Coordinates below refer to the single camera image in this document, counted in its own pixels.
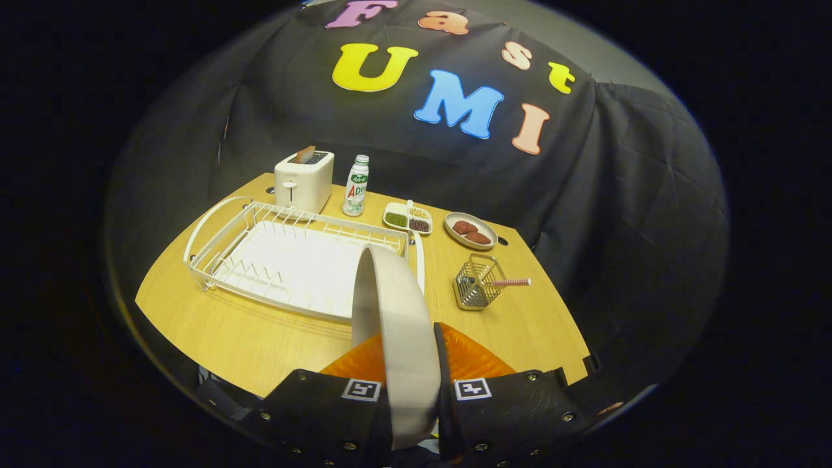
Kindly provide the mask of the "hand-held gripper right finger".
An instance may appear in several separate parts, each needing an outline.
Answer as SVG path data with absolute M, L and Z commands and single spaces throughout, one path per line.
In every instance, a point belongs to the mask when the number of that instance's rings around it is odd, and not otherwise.
M 592 413 L 562 369 L 454 378 L 449 332 L 434 325 L 439 352 L 439 455 L 452 467 L 541 467 L 583 436 Z

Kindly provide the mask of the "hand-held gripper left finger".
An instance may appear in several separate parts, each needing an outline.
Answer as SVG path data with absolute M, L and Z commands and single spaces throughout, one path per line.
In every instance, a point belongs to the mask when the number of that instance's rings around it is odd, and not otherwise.
M 321 371 L 291 371 L 239 424 L 291 467 L 386 465 L 393 442 L 381 335 Z

